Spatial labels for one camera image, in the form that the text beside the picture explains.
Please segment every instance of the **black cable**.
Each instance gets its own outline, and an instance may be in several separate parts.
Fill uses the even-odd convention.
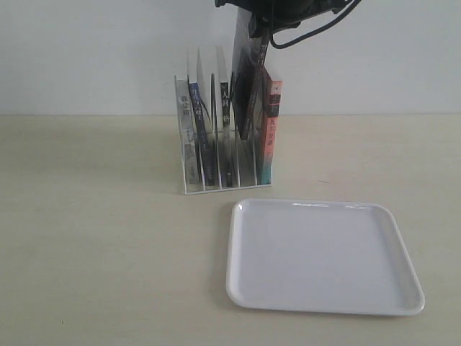
[[[322,26],[322,27],[319,27],[318,29],[315,29],[311,32],[308,32],[304,35],[301,35],[300,37],[298,38],[295,38],[294,40],[291,40],[291,41],[288,41],[286,43],[283,43],[281,45],[275,43],[274,41],[274,22],[275,22],[275,18],[274,18],[274,8],[275,8],[275,1],[276,0],[272,0],[272,14],[271,14],[271,18],[270,18],[270,33],[269,33],[269,39],[271,41],[271,44],[272,46],[274,46],[274,48],[276,49],[285,49],[285,48],[288,48],[288,47],[291,47],[301,41],[304,41],[304,40],[307,40],[308,38],[312,37],[312,36],[315,36],[315,35],[318,35],[328,29],[330,29],[331,27],[333,27],[334,25],[338,24],[341,20],[343,20],[349,13],[352,12],[352,10],[359,4],[359,2],[361,0],[349,0],[347,3],[349,5],[349,7],[347,7],[342,13],[340,13],[340,15],[338,17],[336,17],[334,20],[332,20],[331,22],[329,22],[328,24]]]

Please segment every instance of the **square plate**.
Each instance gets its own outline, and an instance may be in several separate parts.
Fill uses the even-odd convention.
[[[237,203],[226,286],[252,309],[402,316],[424,307],[394,217],[366,203]]]

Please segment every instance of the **white wall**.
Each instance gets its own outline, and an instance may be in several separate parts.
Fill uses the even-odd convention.
[[[0,0],[0,113],[173,114],[183,47],[219,41],[230,57],[235,13],[213,0]],[[270,51],[282,112],[461,112],[460,18],[458,0],[364,0]]]

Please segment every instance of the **book spine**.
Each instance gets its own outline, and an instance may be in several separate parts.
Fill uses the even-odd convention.
[[[252,54],[257,55],[255,58],[252,57],[252,60],[256,61],[256,66],[254,70],[254,78],[253,78],[253,81],[251,82],[250,98],[249,98],[248,107],[246,109],[245,122],[243,124],[243,128],[241,129],[241,133],[240,133],[240,136],[242,139],[248,139],[251,126],[253,124],[254,106],[256,104],[256,98],[258,97],[258,88],[259,88],[259,83],[261,82],[261,75],[262,75],[262,70],[264,67],[264,62],[266,60],[268,46],[269,46],[269,29],[265,29],[261,37],[261,45],[259,46],[259,49],[256,49],[254,52],[252,52]]]
[[[176,81],[176,98],[181,126],[181,137],[184,146],[184,168],[186,177],[190,184],[198,184],[200,176],[197,166],[194,126],[192,124],[189,85],[187,81]]]
[[[229,83],[220,83],[221,90],[221,105],[223,108],[223,134],[224,134],[224,172],[225,184],[227,187],[232,187],[232,171],[231,171],[231,112],[229,108]]]
[[[210,142],[208,141],[198,83],[189,84],[189,93],[192,101],[192,109],[194,110],[197,139],[199,141],[200,153],[202,154],[205,184],[213,186],[215,184],[215,161]]]
[[[273,81],[271,83],[269,104],[264,112],[264,145],[263,164],[261,169],[261,183],[264,185],[271,184],[272,182],[272,158],[274,157],[275,132],[277,130],[281,90],[281,81]]]

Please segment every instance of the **beige tabletop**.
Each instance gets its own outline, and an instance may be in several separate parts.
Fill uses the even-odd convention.
[[[181,195],[174,117],[0,117],[0,345],[461,345],[461,117],[282,117],[274,187]],[[389,208],[417,316],[239,308],[231,208]]]

